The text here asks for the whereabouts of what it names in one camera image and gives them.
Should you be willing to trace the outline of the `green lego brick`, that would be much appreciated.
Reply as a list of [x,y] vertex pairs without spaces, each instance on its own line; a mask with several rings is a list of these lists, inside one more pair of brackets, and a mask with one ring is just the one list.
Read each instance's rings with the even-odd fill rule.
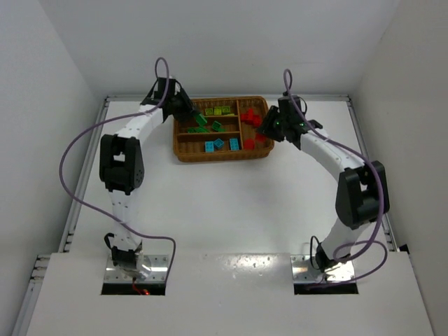
[[197,115],[195,115],[195,122],[199,126],[203,127],[207,124],[207,118],[204,115],[202,115],[201,113],[198,113]]

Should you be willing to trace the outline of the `green two-stud lego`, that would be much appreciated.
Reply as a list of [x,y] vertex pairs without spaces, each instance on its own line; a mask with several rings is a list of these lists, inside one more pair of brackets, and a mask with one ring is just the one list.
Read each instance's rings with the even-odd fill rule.
[[199,127],[189,127],[187,129],[187,133],[199,134],[199,133],[210,133],[210,131],[205,127],[199,126]]

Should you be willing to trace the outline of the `red two-stud lego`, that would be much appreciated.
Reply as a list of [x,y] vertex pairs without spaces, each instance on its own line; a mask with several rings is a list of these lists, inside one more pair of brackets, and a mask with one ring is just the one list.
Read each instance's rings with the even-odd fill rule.
[[255,128],[261,126],[262,118],[260,115],[256,114],[252,108],[247,110],[246,113],[246,122],[249,125],[254,126]]

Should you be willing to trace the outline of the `dark green square lego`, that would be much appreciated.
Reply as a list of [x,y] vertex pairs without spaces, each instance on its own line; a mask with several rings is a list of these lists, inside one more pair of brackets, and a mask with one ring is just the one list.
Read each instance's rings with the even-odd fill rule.
[[212,130],[215,132],[224,132],[225,128],[222,126],[222,124],[218,121],[214,121],[212,126],[211,126]]

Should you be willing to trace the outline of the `teal lego brick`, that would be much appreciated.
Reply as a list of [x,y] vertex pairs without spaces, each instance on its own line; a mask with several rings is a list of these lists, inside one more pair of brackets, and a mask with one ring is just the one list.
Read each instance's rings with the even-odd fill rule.
[[214,152],[214,142],[213,141],[205,141],[204,142],[204,152],[205,153],[213,153]]

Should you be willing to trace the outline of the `red sloped lego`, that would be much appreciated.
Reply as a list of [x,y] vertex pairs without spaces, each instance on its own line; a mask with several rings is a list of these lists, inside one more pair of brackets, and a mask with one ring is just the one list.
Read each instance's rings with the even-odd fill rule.
[[246,151],[252,151],[255,149],[255,140],[254,139],[245,139],[243,141],[243,148]]

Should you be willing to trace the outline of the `small teal lego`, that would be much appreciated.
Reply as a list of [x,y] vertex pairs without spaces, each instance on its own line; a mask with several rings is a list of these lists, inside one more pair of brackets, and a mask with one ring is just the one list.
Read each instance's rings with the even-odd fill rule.
[[221,140],[221,139],[216,139],[216,140],[213,142],[213,145],[214,145],[215,149],[217,149],[217,150],[221,150],[221,149],[223,148],[223,146],[224,146],[224,141]]

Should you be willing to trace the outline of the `long teal lego stack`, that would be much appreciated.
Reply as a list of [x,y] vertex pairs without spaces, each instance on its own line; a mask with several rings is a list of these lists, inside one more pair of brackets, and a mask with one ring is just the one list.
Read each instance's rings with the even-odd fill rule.
[[231,151],[239,151],[240,150],[238,138],[229,139],[229,144],[230,144]]

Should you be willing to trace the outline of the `red green rounded lego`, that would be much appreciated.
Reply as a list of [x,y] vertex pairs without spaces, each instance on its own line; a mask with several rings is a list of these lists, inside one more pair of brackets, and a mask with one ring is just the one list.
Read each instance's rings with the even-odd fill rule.
[[259,134],[259,133],[257,133],[257,134],[255,135],[255,140],[256,140],[257,142],[264,142],[264,141],[266,140],[266,137],[265,137],[263,134]]

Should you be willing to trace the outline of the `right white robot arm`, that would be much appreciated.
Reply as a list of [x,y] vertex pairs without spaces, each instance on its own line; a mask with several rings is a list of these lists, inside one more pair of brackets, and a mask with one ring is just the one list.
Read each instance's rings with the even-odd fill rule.
[[370,223],[379,227],[390,209],[386,170],[379,161],[330,139],[321,123],[305,117],[307,105],[297,95],[282,96],[271,106],[258,133],[287,141],[315,159],[337,182],[337,220],[318,243],[311,264],[323,272],[338,262],[353,260],[351,252]]

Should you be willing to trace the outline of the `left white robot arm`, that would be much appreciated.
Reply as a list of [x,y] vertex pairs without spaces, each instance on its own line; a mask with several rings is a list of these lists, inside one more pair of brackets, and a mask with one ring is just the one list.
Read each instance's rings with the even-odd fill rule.
[[141,102],[139,112],[116,133],[101,137],[99,177],[111,198],[115,219],[108,248],[113,264],[127,273],[136,275],[143,264],[143,236],[132,224],[138,189],[145,176],[142,145],[169,116],[188,121],[199,114],[176,79],[160,78]]

